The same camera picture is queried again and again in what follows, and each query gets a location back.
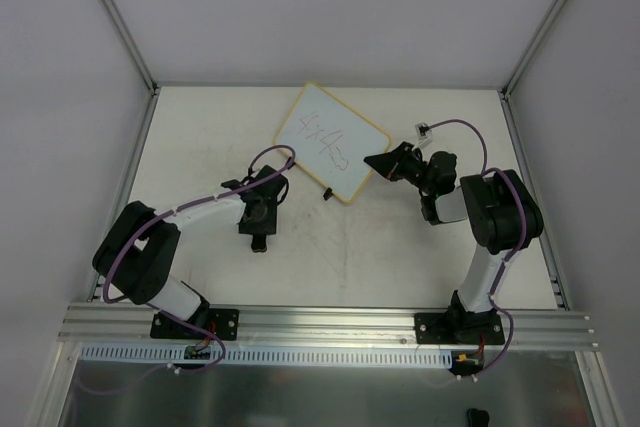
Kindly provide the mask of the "black whiteboard eraser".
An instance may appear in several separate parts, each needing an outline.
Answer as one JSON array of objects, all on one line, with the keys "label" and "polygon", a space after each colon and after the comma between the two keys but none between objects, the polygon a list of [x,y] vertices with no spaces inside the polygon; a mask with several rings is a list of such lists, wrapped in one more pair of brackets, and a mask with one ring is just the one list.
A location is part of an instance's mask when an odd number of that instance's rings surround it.
[{"label": "black whiteboard eraser", "polygon": [[251,241],[251,250],[253,253],[266,253],[268,250],[267,235],[254,235]]}]

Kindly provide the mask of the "yellow framed whiteboard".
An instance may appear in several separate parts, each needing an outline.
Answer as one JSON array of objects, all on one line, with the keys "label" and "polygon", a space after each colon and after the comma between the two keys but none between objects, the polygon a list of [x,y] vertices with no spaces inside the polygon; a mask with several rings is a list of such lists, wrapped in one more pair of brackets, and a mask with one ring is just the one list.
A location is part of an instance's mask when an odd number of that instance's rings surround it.
[{"label": "yellow framed whiteboard", "polygon": [[293,148],[297,166],[341,202],[351,203],[372,173],[364,159],[387,152],[392,138],[327,89],[308,82],[274,142]]}]

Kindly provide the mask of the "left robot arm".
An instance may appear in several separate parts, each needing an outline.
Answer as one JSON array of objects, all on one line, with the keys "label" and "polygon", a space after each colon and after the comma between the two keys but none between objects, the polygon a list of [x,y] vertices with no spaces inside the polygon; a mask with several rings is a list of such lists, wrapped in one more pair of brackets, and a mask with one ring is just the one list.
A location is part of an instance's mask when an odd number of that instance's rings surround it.
[{"label": "left robot arm", "polygon": [[221,199],[191,201],[166,215],[141,201],[127,204],[92,259],[94,270],[126,300],[156,308],[188,337],[208,328],[210,303],[170,274],[178,247],[190,236],[234,227],[251,238],[254,253],[266,252],[289,181],[266,165],[255,175],[221,187]]}]

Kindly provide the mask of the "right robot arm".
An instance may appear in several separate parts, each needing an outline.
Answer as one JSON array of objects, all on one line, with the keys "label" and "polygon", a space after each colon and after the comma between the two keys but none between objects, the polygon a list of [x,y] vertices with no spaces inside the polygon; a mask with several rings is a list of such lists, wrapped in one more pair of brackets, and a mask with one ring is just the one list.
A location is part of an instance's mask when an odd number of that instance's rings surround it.
[{"label": "right robot arm", "polygon": [[544,230],[541,211],[516,171],[492,169],[458,178],[454,154],[437,151],[424,160],[408,142],[364,162],[390,182],[415,186],[423,218],[431,225],[467,221],[476,242],[466,277],[447,309],[414,315],[416,342],[503,345],[496,296],[507,264]]}]

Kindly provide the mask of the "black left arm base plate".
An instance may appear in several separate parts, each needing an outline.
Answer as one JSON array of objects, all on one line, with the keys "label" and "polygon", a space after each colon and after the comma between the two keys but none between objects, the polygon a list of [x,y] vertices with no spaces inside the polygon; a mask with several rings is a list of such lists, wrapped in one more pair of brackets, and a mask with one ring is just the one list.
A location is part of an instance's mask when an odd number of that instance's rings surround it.
[{"label": "black left arm base plate", "polygon": [[222,341],[235,341],[239,328],[237,309],[200,309],[188,320],[181,320],[164,311],[155,314],[150,337],[163,340],[202,340],[211,333]]}]

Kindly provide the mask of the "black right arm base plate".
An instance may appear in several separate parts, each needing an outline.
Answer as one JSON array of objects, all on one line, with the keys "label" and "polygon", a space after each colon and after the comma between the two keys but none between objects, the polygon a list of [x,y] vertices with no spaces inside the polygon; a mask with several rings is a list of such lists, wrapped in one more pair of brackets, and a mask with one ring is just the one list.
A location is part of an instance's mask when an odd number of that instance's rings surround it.
[{"label": "black right arm base plate", "polygon": [[505,335],[500,316],[495,311],[464,313],[455,318],[452,313],[421,312],[414,315],[416,341],[420,345],[480,345],[500,346]]}]

